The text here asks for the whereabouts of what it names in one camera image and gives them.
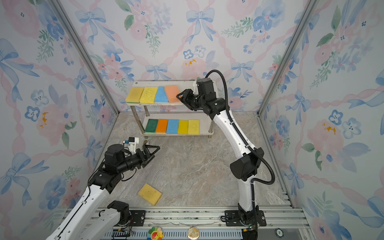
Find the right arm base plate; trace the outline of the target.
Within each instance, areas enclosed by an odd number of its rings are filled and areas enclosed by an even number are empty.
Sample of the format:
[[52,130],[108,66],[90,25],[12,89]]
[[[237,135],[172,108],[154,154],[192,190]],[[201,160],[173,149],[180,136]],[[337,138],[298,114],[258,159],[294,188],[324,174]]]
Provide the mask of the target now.
[[241,210],[224,212],[224,215],[220,217],[221,221],[226,224],[227,227],[266,227],[267,222],[265,214],[261,210],[244,212]]

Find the peach pink sponge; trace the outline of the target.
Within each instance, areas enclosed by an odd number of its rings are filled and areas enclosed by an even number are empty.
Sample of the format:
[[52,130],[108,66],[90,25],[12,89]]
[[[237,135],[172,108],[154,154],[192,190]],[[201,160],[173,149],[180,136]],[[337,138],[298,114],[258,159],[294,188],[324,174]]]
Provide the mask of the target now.
[[169,103],[179,103],[177,94],[181,93],[178,86],[165,86],[165,92],[167,94]]

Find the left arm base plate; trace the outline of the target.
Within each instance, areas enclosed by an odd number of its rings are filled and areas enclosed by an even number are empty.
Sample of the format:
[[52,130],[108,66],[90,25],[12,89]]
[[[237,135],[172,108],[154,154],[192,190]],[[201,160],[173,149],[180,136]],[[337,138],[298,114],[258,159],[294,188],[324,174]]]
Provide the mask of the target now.
[[119,227],[143,227],[146,219],[145,210],[129,210],[120,212]]

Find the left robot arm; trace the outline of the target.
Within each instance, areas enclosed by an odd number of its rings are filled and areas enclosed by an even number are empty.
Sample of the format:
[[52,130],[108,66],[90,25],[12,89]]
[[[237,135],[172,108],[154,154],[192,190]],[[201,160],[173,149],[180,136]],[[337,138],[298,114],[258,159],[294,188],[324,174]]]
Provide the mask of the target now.
[[143,145],[130,151],[121,144],[107,148],[104,161],[92,174],[83,196],[69,215],[48,236],[49,240],[100,240],[112,227],[130,224],[132,215],[129,204],[111,202],[92,224],[92,216],[123,180],[123,173],[145,168],[160,150],[159,146]]

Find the blue sponge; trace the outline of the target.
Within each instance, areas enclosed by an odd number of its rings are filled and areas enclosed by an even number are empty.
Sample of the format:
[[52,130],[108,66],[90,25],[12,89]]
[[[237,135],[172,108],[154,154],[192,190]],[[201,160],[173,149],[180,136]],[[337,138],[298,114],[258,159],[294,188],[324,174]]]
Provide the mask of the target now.
[[168,120],[166,134],[177,135],[179,129],[179,120]]
[[168,103],[168,102],[169,100],[165,92],[165,87],[159,86],[156,93],[156,97],[155,97],[155,103]]

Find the green scrub sponge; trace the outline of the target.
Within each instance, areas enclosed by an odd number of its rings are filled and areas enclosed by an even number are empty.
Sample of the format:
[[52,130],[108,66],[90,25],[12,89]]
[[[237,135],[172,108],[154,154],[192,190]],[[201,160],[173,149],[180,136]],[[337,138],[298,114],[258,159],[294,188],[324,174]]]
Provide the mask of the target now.
[[156,132],[159,120],[149,119],[146,125],[145,132],[147,134],[154,134]]

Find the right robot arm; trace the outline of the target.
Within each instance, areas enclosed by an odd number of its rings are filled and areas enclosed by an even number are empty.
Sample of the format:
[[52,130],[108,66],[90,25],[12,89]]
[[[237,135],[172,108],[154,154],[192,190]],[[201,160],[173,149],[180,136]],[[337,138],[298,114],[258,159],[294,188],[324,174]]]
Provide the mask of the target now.
[[238,203],[239,222],[245,226],[257,223],[257,203],[252,179],[257,174],[261,160],[255,155],[261,153],[249,143],[237,126],[229,110],[228,97],[217,98],[211,79],[197,81],[198,93],[186,89],[177,94],[177,99],[192,111],[202,110],[223,131],[234,150],[236,160],[230,164],[232,174],[238,179],[240,198]]

